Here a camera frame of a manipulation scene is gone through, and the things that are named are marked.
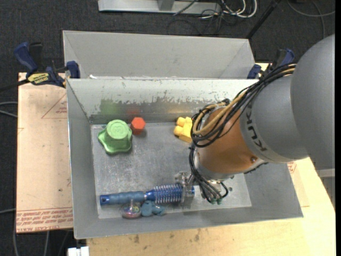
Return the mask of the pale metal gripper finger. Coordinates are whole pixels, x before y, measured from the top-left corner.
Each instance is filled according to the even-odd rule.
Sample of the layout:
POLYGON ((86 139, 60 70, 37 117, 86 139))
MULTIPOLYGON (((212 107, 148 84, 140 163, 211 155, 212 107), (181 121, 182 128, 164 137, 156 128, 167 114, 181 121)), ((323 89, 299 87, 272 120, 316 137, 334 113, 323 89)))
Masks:
POLYGON ((182 189, 181 207, 182 209, 190 209, 195 196, 194 186, 184 186, 182 189))
POLYGON ((182 187, 191 187, 194 183, 194 176, 190 171, 181 171, 174 176, 175 182, 182 187))

